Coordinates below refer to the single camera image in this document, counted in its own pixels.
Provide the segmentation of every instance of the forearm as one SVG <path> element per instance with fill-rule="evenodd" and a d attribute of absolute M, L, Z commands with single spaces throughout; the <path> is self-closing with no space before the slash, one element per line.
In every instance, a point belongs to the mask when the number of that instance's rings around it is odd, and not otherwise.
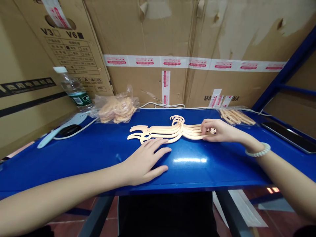
<path fill-rule="evenodd" d="M 99 193 L 124 186 L 117 166 L 75 175 L 17 193 L 0 201 L 0 236 L 35 230 Z"/>
<path fill-rule="evenodd" d="M 264 149 L 264 146 L 253 137 L 247 136 L 242 144 L 251 153 Z M 296 212 L 315 221 L 316 184 L 273 151 L 257 157 L 256 160 Z"/>

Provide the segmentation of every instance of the floor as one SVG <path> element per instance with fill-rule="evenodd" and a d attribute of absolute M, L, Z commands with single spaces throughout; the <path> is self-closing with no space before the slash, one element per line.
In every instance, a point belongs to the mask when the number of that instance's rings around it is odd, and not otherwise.
<path fill-rule="evenodd" d="M 244 192 L 249 199 L 269 193 L 266 188 L 248 189 L 244 190 Z M 77 207 L 92 210 L 96 200 L 96 197 L 90 198 Z M 117 204 L 118 198 L 115 197 L 100 235 L 101 237 L 118 236 Z M 251 228 L 255 237 L 290 237 L 293 236 L 297 229 L 311 224 L 311 222 L 293 212 L 259 210 L 257 207 L 256 209 L 269 227 Z M 215 207 L 214 216 L 219 235 L 221 237 L 230 237 L 229 229 L 222 221 Z M 52 220 L 49 225 L 55 232 L 55 237 L 77 237 L 85 221 L 85 216 L 63 214 Z"/>

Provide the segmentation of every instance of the bottle cap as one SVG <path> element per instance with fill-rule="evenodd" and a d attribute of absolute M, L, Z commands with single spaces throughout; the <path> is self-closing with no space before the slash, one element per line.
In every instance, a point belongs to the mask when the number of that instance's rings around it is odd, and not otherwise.
<path fill-rule="evenodd" d="M 55 70 L 55 72 L 57 73 L 64 73 L 67 72 L 67 69 L 65 67 L 53 67 L 53 69 Z"/>

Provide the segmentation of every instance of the water bottle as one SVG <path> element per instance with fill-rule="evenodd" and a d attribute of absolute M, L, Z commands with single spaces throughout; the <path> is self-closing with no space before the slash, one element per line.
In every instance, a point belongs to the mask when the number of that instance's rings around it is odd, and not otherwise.
<path fill-rule="evenodd" d="M 92 100 L 81 83 L 68 75 L 65 67 L 54 67 L 55 72 L 63 76 L 62 88 L 69 95 L 81 112 L 89 111 L 93 107 Z"/>

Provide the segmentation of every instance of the bracelet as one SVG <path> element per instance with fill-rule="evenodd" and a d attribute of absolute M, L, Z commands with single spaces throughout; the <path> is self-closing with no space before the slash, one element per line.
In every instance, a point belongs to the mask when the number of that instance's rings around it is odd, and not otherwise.
<path fill-rule="evenodd" d="M 264 149 L 263 151 L 261 152 L 258 152 L 258 153 L 249 153 L 247 150 L 245 150 L 245 153 L 248 155 L 248 156 L 251 156 L 251 157 L 260 157 L 260 156 L 264 156 L 265 154 L 267 154 L 270 150 L 271 150 L 271 146 L 267 143 L 262 143 L 264 145 Z"/>

